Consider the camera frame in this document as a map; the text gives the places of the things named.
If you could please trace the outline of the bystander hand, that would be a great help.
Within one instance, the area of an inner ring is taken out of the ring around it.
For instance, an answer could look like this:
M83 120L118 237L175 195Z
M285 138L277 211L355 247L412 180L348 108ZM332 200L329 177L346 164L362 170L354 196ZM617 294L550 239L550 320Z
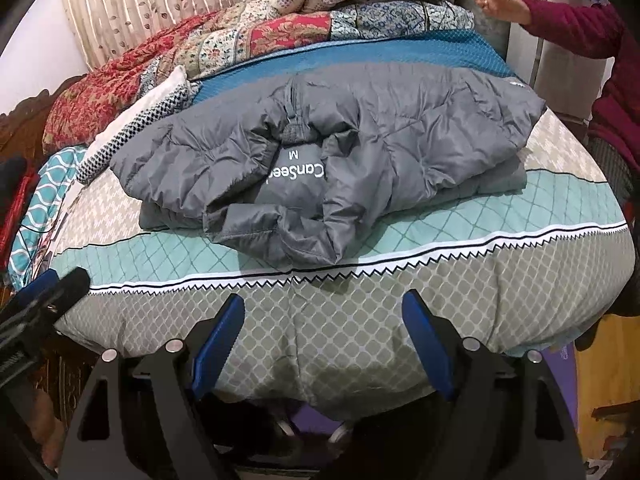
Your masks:
M474 0L486 15L499 21L528 26L532 14L523 0Z

